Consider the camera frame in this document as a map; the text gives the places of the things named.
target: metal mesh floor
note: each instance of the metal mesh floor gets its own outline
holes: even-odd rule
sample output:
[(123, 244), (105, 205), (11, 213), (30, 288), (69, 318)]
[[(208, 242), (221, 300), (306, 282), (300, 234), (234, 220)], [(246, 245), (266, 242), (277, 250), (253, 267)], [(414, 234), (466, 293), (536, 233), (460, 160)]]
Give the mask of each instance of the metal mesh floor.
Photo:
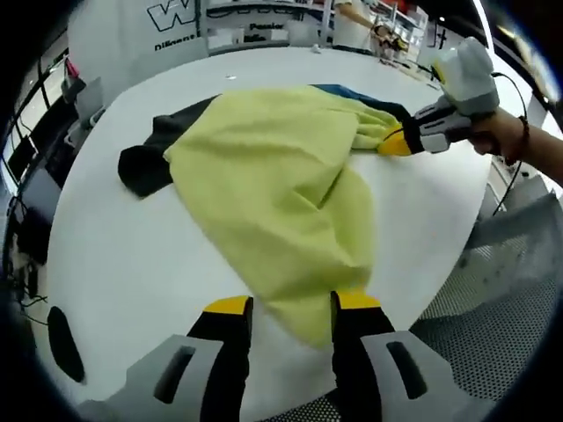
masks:
[[(563, 281), (563, 212), (548, 195), (479, 223), (411, 332), (447, 360), (460, 388), (499, 400), (545, 335)], [(321, 397), (272, 422), (340, 421)]]

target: desk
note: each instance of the desk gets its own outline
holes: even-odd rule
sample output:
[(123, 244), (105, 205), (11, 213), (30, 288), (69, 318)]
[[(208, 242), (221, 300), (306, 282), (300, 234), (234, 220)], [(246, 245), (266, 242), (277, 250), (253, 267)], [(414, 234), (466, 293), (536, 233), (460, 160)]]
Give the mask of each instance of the desk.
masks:
[[(308, 48), (219, 55), (121, 94), (77, 156), (50, 238), (49, 304), (66, 313), (87, 377), (79, 385), (49, 369), (70, 399), (107, 398), (124, 384), (129, 366), (172, 334), (187, 333), (207, 304), (250, 294), (173, 186), (142, 201), (127, 191), (117, 175), (120, 152), (145, 141), (156, 115), (222, 91), (295, 84), (343, 84), (401, 103), (411, 113), (439, 96), (372, 57), (332, 50), (318, 55)], [(353, 165), (369, 183), (377, 213), (368, 291), (404, 330), (431, 302), (464, 248), (490, 159), (460, 142), (436, 156), (354, 155)], [(255, 309), (242, 420), (273, 416), (334, 388), (331, 349), (298, 344), (259, 302)]]

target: cloth fold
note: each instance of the cloth fold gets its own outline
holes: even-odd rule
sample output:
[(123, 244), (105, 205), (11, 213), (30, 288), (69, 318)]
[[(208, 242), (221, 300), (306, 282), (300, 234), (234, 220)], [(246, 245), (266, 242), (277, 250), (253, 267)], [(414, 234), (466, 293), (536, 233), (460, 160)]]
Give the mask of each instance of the cloth fold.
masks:
[(348, 165), (350, 151), (375, 151), (400, 125), (374, 105), (408, 116), (336, 87), (225, 92), (184, 119), (189, 127), (164, 153), (190, 215), (277, 320), (311, 346), (330, 342), (330, 292), (365, 288), (374, 265), (374, 207)]

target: printed logo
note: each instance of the printed logo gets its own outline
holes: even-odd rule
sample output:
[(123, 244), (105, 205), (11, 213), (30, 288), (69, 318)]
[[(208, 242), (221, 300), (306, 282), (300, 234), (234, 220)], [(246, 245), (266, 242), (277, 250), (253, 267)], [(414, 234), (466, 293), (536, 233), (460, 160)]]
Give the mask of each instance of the printed logo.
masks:
[(283, 29), (283, 24), (250, 24), (250, 27), (248, 29), (250, 31), (252, 29)]
[(177, 40), (168, 40), (168, 41), (165, 41), (165, 42), (161, 42), (160, 44), (156, 44), (155, 51), (162, 50), (163, 48), (172, 47), (172, 46), (175, 46), (176, 44), (179, 44), (180, 42), (190, 41), (190, 40), (193, 40), (194, 38), (195, 38), (195, 35), (192, 34), (188, 37), (178, 38)]
[(187, 7), (190, 0), (168, 0), (166, 4), (157, 4), (147, 9), (152, 23), (160, 33), (172, 29), (175, 25), (187, 25), (195, 21), (195, 7)]

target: person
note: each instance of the person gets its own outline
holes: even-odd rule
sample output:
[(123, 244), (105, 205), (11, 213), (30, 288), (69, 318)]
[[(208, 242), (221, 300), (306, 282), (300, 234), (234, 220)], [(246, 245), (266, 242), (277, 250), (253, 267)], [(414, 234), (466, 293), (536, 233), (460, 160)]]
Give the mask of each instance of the person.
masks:
[(522, 160), (563, 186), (563, 141), (544, 130), (530, 125), (530, 135), (525, 136), (524, 123), (501, 108), (491, 117), (473, 124), (474, 136), (470, 137), (475, 151), (480, 154), (494, 152), (496, 138), (501, 154), (509, 163)]
[(372, 39), (383, 42), (391, 35), (385, 25), (371, 21), (370, 0), (334, 0), (333, 47), (339, 50), (372, 55)]

